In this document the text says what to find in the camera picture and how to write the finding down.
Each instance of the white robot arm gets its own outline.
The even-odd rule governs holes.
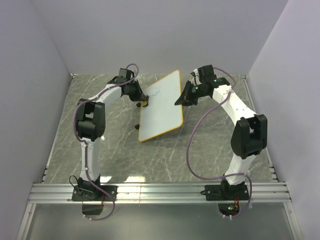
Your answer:
[[[197,105],[198,98],[205,96],[221,103],[231,92],[229,99],[222,105],[235,126],[231,138],[233,156],[225,175],[246,174],[252,161],[267,146],[267,118],[263,114],[257,115],[248,108],[224,77],[217,78],[212,65],[197,68],[191,75],[194,77],[193,80],[186,83],[175,104]],[[245,176],[234,175],[225,179],[227,180],[227,189],[237,189],[234,186],[243,185]]]
[[[118,76],[109,81],[100,93],[78,102],[74,122],[77,138],[81,142],[82,168],[77,185],[89,199],[96,199],[100,194],[91,182],[101,186],[98,156],[109,106],[123,95],[128,95],[131,101],[143,102],[144,107],[148,105],[149,97],[144,95],[139,82],[134,79],[134,72],[127,68],[121,68]]]

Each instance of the white enclosure wall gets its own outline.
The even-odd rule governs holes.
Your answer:
[[[289,0],[248,80],[306,240],[320,239],[319,9],[318,0]]]
[[[48,160],[68,71],[28,0],[0,1],[0,239],[16,239]]]
[[[247,74],[287,0],[31,0],[74,74]]]

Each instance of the marble tabletop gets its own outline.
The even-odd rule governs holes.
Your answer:
[[[164,77],[165,74],[141,74],[137,77],[141,88]],[[114,75],[75,75],[71,81],[59,129],[49,159],[45,184],[68,183],[69,176],[81,172],[81,145],[72,130],[72,118],[80,98],[90,98],[100,92]],[[182,86],[190,79],[181,75]],[[244,80],[234,76],[234,91],[250,107]],[[186,164],[186,146],[199,118],[217,103],[210,97],[199,99],[197,106],[183,108],[182,127],[146,142],[138,141],[140,111],[136,102],[123,96],[106,112],[106,130],[103,135],[99,166],[101,182],[195,182]],[[198,128],[191,147],[190,162],[194,171],[205,177],[221,176],[229,167],[233,155],[230,140],[233,123],[220,107],[207,116]],[[261,152],[250,166],[249,176],[255,182],[271,181],[272,175],[266,153]]]

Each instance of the black clamp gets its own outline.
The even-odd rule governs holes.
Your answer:
[[[131,78],[135,76],[134,72],[120,68],[118,76],[114,77],[112,80],[108,82],[108,84],[123,84],[128,82]],[[145,102],[143,106],[146,107],[148,105],[149,96],[145,95],[139,85],[139,82],[133,80],[130,83],[127,83],[121,86],[121,96],[128,95],[130,100],[133,102]]]
[[[174,105],[192,106],[198,104],[198,98],[210,96],[212,98],[214,90],[221,85],[230,85],[230,83],[224,77],[217,78],[212,65],[206,65],[200,67],[198,70],[200,85],[193,85],[190,81],[187,81],[182,94]]]

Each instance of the purple cable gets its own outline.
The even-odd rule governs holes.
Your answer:
[[[244,209],[239,212],[237,215],[233,216],[233,218],[236,218],[236,217],[239,217],[241,214],[243,214],[249,207],[250,205],[250,202],[251,202],[251,197],[252,197],[252,181],[250,179],[250,177],[243,173],[243,172],[239,172],[239,173],[232,173],[232,174],[228,174],[228,175],[224,175],[224,176],[214,176],[214,177],[205,177],[205,176],[200,176],[198,174],[196,174],[191,166],[190,166],[190,162],[189,162],[189,149],[190,149],[190,145],[191,145],[191,142],[192,142],[192,138],[194,137],[199,125],[201,124],[201,122],[205,119],[206,116],[208,116],[212,111],[216,110],[217,108],[221,107],[226,101],[229,100],[230,98],[230,95],[231,95],[231,91],[234,89],[234,87],[236,86],[237,82],[236,80],[234,79],[233,76],[231,76],[229,73],[227,73],[226,71],[222,70],[221,68],[218,68],[218,67],[214,67],[214,69],[216,70],[219,70],[221,72],[223,72],[224,74],[226,74],[229,78],[232,79],[233,81],[233,84],[231,85],[231,90],[228,92],[225,100],[223,100],[222,102],[220,102],[219,104],[217,104],[216,106],[214,106],[213,108],[211,108],[209,111],[207,111],[200,119],[199,121],[197,122],[197,124],[195,125],[192,133],[191,133],[191,136],[190,136],[190,139],[189,139],[189,142],[186,146],[186,155],[185,155],[185,158],[186,158],[186,165],[188,166],[188,169],[190,170],[190,172],[196,176],[197,178],[199,179],[202,179],[202,180],[218,180],[218,179],[225,179],[227,177],[232,177],[232,176],[240,176],[240,175],[243,175],[245,176],[248,180],[249,180],[249,188],[250,188],[250,193],[249,193],[249,200],[248,202],[246,203]]]
[[[138,67],[138,65],[136,65],[135,63],[131,63],[131,64],[129,64],[128,66],[126,66],[125,69],[128,69],[130,66],[135,66],[135,67],[136,67],[136,73],[134,74],[134,76],[133,76],[130,80],[128,80],[128,81],[126,81],[126,82],[123,82],[123,83],[120,83],[120,84],[117,84],[117,85],[110,86],[110,87],[102,90],[100,93],[98,93],[98,96],[97,96],[97,97],[80,103],[80,104],[76,107],[75,112],[74,112],[74,115],[73,115],[72,128],[73,128],[73,132],[74,132],[75,138],[76,138],[79,142],[85,144],[85,147],[84,147],[84,167],[85,167],[85,175],[86,175],[86,177],[88,178],[88,180],[89,180],[89,182],[90,182],[90,184],[91,184],[92,186],[94,186],[96,189],[98,189],[100,192],[102,192],[102,193],[105,194],[108,198],[111,199],[112,205],[113,205],[111,212],[110,212],[108,215],[104,216],[104,217],[94,218],[94,217],[89,217],[89,216],[87,216],[87,215],[85,216],[87,219],[92,220],[92,221],[104,220],[104,219],[107,219],[108,217],[110,217],[110,216],[112,215],[112,213],[115,211],[116,203],[115,203],[113,197],[112,197],[109,193],[107,193],[107,192],[106,192],[105,190],[103,190],[101,187],[95,185],[95,183],[94,183],[94,182],[91,180],[91,178],[90,178],[89,168],[88,168],[88,142],[87,142],[86,140],[84,140],[84,139],[81,139],[81,138],[78,136],[77,127],[76,127],[76,126],[77,126],[76,116],[77,116],[77,112],[78,112],[78,110],[81,108],[81,106],[83,106],[83,105],[85,105],[85,104],[87,104],[87,103],[96,101],[98,98],[100,98],[104,93],[106,93],[106,92],[109,91],[110,89],[113,89],[113,88],[116,88],[116,87],[121,87],[121,86],[123,86],[123,85],[126,85],[126,84],[131,83],[132,81],[134,81],[135,78],[137,77],[137,75],[139,74],[139,67]]]

